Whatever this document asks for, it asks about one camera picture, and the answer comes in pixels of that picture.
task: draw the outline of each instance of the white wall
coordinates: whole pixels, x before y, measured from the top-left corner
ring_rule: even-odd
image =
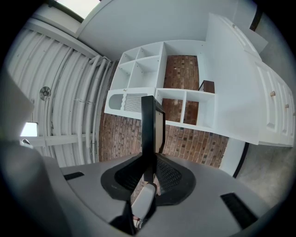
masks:
[[[225,171],[227,174],[233,176],[237,166],[240,163],[242,152],[245,148],[245,142],[236,140],[234,138],[229,138],[221,165],[219,169]]]
[[[82,22],[76,36],[117,60],[124,51],[145,44],[205,40],[210,12],[250,27],[256,8],[247,0],[104,0]]]

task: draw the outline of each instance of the window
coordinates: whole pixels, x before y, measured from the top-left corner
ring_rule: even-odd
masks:
[[[99,0],[57,0],[58,3],[69,8],[83,19],[95,8]]]
[[[20,136],[37,137],[37,123],[26,123]]]

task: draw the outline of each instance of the black slot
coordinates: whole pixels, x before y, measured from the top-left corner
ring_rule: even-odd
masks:
[[[71,173],[71,174],[68,174],[68,175],[64,175],[65,177],[65,180],[72,180],[72,179],[76,179],[78,177],[81,177],[81,176],[84,176],[84,173],[82,172],[75,172],[75,173]]]
[[[220,197],[242,229],[247,228],[258,219],[235,193],[227,193]]]

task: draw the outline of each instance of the concrete floor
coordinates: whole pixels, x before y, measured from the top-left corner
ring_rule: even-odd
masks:
[[[293,92],[295,103],[296,61],[285,39],[264,14],[255,32],[268,41],[268,45],[260,53],[262,61],[287,83]],[[272,207],[285,198],[295,170],[295,143],[293,148],[250,145],[237,179]]]

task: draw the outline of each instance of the white cabinet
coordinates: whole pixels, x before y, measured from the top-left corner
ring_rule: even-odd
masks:
[[[254,65],[263,102],[259,143],[293,145],[295,108],[292,92],[283,79],[262,61],[255,60]]]

